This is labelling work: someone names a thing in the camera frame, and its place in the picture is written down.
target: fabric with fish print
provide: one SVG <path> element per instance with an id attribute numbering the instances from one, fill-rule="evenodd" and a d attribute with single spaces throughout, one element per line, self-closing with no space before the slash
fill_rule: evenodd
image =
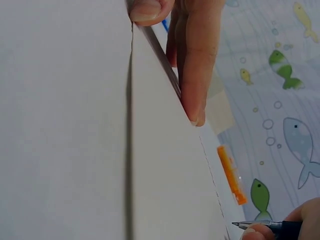
<path id="1" fill-rule="evenodd" d="M 269 65 L 280 77 L 284 78 L 283 89 L 301 89 L 303 82 L 298 78 L 292 78 L 292 67 L 279 50 L 274 50 L 269 57 Z"/>
<path id="2" fill-rule="evenodd" d="M 313 154 L 312 135 L 304 122 L 292 117 L 286 117 L 283 120 L 283 134 L 289 150 L 303 165 L 298 179 L 298 189 L 301 189 L 310 174 L 320 178 L 320 163 L 311 161 Z"/>
<path id="3" fill-rule="evenodd" d="M 270 194 L 266 185 L 255 178 L 251 185 L 250 195 L 253 205 L 259 211 L 259 214 L 255 217 L 254 220 L 272 220 L 270 213 L 267 211 Z"/>

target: fish print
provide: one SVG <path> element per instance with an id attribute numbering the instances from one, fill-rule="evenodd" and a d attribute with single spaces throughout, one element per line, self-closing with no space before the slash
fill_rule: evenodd
<path id="1" fill-rule="evenodd" d="M 233 8 L 239 7 L 238 0 L 226 0 L 225 5 Z"/>
<path id="2" fill-rule="evenodd" d="M 290 152 L 303 165 L 298 180 L 298 189 L 301 189 L 310 174 L 320 178 L 320 163 L 311 161 L 314 149 L 312 135 L 304 122 L 292 117 L 283 120 L 283 134 Z"/>
<path id="3" fill-rule="evenodd" d="M 247 86 L 254 84 L 251 81 L 250 73 L 246 69 L 244 69 L 244 68 L 240 69 L 240 76 L 241 76 L 241 79 L 246 83 Z"/>
<path id="4" fill-rule="evenodd" d="M 270 213 L 267 211 L 270 194 L 266 185 L 255 178 L 251 185 L 250 195 L 253 205 L 259 211 L 259 214 L 255 217 L 254 220 L 272 220 Z"/>
<path id="5" fill-rule="evenodd" d="M 298 18 L 298 20 L 302 23 L 302 25 L 305 27 L 304 31 L 304 37 L 308 38 L 311 37 L 311 39 L 315 43 L 319 43 L 318 35 L 312 30 L 311 20 L 302 5 L 298 2 L 295 2 L 293 4 L 293 11 Z"/>
<path id="6" fill-rule="evenodd" d="M 304 88 L 304 83 L 300 79 L 291 77 L 292 67 L 285 55 L 279 50 L 272 52 L 269 57 L 269 65 L 276 74 L 284 78 L 283 89 L 293 88 L 297 90 Z"/>

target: dark blue pen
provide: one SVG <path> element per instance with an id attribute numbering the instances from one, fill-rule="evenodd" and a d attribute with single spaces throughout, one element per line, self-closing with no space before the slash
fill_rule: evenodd
<path id="1" fill-rule="evenodd" d="M 262 224 L 271 229 L 277 240 L 298 240 L 302 222 L 296 221 L 238 221 L 233 225 L 246 230 L 251 224 Z"/>

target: finger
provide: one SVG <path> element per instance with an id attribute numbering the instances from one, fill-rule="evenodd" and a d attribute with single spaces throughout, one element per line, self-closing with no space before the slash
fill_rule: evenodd
<path id="1" fill-rule="evenodd" d="M 223 0 L 187 0 L 185 60 L 181 82 L 181 101 L 189 119 L 203 125 L 201 111 L 206 104 L 220 36 Z"/>
<path id="2" fill-rule="evenodd" d="M 291 222 L 301 222 L 303 220 L 302 214 L 301 214 L 303 206 L 304 205 L 297 207 L 284 220 L 291 221 Z"/>
<path id="3" fill-rule="evenodd" d="M 168 39 L 166 41 L 166 57 L 168 58 L 172 67 L 177 66 L 177 45 L 176 45 L 176 26 L 179 19 L 178 10 L 176 7 L 173 7 L 171 12 L 171 20 L 168 31 Z"/>
<path id="4" fill-rule="evenodd" d="M 175 0 L 135 0 L 130 19 L 141 26 L 151 26 L 164 20 L 174 6 Z"/>
<path id="5" fill-rule="evenodd" d="M 293 210 L 284 220 L 292 222 L 301 222 L 307 215 L 311 215 L 316 209 L 319 209 L 320 197 L 310 199 Z"/>
<path id="6" fill-rule="evenodd" d="M 262 224 L 250 225 L 242 234 L 243 240 L 275 240 L 275 235 Z"/>
<path id="7" fill-rule="evenodd" d="M 260 232 L 248 232 L 242 236 L 241 240 L 267 240 Z"/>

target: bubble print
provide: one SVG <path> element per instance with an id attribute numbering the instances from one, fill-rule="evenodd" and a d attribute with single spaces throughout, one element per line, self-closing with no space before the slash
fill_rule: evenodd
<path id="1" fill-rule="evenodd" d="M 282 107 L 282 102 L 280 101 L 275 101 L 274 104 L 273 104 L 273 107 L 275 109 L 280 109 Z"/>
<path id="2" fill-rule="evenodd" d="M 247 61 L 247 59 L 245 57 L 241 57 L 240 58 L 240 63 L 245 64 Z"/>
<path id="3" fill-rule="evenodd" d="M 283 49 L 284 49 L 285 51 L 288 51 L 288 50 L 290 49 L 290 46 L 289 46 L 288 44 L 286 44 L 286 45 L 283 46 Z"/>
<path id="4" fill-rule="evenodd" d="M 271 32 L 272 32 L 272 34 L 275 35 L 275 36 L 278 36 L 278 35 L 279 35 L 279 32 L 278 32 L 278 30 L 277 30 L 276 28 L 273 28 L 273 29 L 271 30 Z"/>
<path id="5" fill-rule="evenodd" d="M 266 119 L 263 121 L 262 126 L 266 130 L 272 129 L 272 127 L 274 126 L 274 121 L 272 121 L 271 119 Z"/>
<path id="6" fill-rule="evenodd" d="M 276 140 L 274 137 L 268 137 L 266 140 L 265 140 L 265 143 L 268 145 L 268 146 L 272 146 L 273 144 L 275 144 Z"/>

